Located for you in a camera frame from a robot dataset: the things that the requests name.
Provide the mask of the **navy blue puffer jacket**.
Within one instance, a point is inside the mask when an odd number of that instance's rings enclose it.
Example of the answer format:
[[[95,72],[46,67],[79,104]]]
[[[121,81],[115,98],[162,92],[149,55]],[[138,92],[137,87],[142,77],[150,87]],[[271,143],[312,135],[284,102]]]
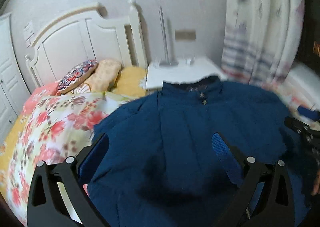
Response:
[[[111,226],[212,226],[237,192],[212,146],[214,133],[262,163],[283,160],[295,201],[295,223],[309,211],[316,165],[278,96],[221,81],[163,84],[94,127],[108,151],[88,184],[89,198]]]

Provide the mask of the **white window sill bench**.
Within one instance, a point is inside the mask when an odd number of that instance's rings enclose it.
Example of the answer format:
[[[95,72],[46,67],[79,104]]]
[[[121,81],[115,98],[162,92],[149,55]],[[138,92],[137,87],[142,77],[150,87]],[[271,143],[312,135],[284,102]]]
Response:
[[[319,76],[303,63],[293,64],[280,88],[281,98],[292,109],[302,105],[319,110]]]

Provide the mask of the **yellow bed sheet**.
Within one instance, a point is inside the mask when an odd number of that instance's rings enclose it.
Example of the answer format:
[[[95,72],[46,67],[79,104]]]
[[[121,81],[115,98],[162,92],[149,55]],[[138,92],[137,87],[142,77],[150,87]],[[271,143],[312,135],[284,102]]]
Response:
[[[19,115],[16,122],[13,124],[12,129],[8,133],[7,137],[4,140],[4,143],[1,144],[1,155],[0,155],[0,173],[1,173],[1,194],[3,198],[6,197],[7,193],[7,179],[8,179],[8,168],[10,160],[13,156],[15,145],[24,129],[28,116]]]

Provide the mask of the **floral bed quilt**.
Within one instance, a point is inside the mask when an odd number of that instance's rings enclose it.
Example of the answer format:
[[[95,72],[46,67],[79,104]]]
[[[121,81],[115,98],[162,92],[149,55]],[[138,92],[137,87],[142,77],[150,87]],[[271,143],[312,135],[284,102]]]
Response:
[[[91,144],[94,126],[132,100],[111,92],[88,92],[45,96],[35,105],[18,133],[4,195],[23,226],[27,224],[29,189],[37,163],[56,164],[76,156]]]

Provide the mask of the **white wardrobe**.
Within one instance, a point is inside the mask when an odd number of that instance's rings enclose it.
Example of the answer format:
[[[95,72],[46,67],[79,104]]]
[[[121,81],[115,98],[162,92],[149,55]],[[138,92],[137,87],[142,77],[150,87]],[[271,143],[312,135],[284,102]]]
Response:
[[[4,143],[30,92],[18,66],[11,36],[11,14],[0,21],[1,143]]]

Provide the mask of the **red blue patterned cushion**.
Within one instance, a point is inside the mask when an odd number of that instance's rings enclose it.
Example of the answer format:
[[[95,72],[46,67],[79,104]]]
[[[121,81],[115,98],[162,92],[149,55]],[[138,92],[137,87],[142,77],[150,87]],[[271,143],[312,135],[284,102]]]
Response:
[[[97,68],[95,59],[87,60],[73,67],[59,82],[57,95],[65,94],[83,83]]]

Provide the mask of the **peach patterned pillow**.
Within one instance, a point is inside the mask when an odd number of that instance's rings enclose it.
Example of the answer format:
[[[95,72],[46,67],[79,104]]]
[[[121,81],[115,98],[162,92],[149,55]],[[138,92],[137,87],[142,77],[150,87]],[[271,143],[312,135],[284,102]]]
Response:
[[[122,64],[113,59],[100,61],[95,71],[84,81],[92,92],[108,91],[116,82]]]

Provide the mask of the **striped nautical curtain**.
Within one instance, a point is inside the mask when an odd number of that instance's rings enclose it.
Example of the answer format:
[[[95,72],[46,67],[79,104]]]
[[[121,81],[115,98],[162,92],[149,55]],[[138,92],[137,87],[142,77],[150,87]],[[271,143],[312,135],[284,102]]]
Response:
[[[230,80],[284,81],[298,51],[305,0],[226,0],[221,67]]]

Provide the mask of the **yellow pillow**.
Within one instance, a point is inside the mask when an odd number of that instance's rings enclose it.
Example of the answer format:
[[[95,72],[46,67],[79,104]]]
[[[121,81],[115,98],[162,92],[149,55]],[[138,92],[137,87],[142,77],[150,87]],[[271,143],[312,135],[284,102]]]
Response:
[[[144,97],[146,95],[147,70],[142,67],[123,68],[111,92],[129,97]]]

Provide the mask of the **white bedside table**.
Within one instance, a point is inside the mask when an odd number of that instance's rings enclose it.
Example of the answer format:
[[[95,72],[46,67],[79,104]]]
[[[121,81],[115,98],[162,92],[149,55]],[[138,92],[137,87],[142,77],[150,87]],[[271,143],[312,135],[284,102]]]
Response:
[[[180,59],[176,66],[160,66],[159,62],[149,64],[145,88],[158,90],[163,82],[184,84],[195,83],[208,76],[227,80],[228,76],[207,57]]]

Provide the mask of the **white wooden headboard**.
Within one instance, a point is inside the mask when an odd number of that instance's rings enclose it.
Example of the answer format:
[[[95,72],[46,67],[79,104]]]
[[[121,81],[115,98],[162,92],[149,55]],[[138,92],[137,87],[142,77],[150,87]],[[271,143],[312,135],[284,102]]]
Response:
[[[123,67],[148,67],[135,0],[120,18],[105,18],[105,7],[91,3],[68,11],[49,22],[34,38],[33,57],[25,63],[36,87],[58,79],[76,65],[90,59],[114,59]]]

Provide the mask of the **silver desk lamp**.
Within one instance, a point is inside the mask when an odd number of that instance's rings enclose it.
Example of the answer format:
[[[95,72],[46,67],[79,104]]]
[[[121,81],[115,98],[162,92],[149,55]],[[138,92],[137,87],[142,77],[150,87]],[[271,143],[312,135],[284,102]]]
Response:
[[[169,57],[168,52],[168,42],[167,42],[167,34],[165,31],[165,23],[163,16],[163,9],[159,6],[159,18],[161,21],[161,30],[162,30],[162,38],[163,38],[163,47],[164,47],[164,56],[165,58],[159,62],[160,67],[175,67],[178,66],[178,61]]]

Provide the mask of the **white wall outlet panel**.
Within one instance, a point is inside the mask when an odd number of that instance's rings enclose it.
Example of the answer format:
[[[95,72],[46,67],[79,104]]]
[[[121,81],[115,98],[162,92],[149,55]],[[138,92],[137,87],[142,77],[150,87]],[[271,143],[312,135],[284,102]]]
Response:
[[[29,21],[23,28],[23,37],[24,37],[24,42],[25,46],[27,48],[31,47],[34,37],[35,37],[35,32],[34,32],[34,26],[33,22]]]

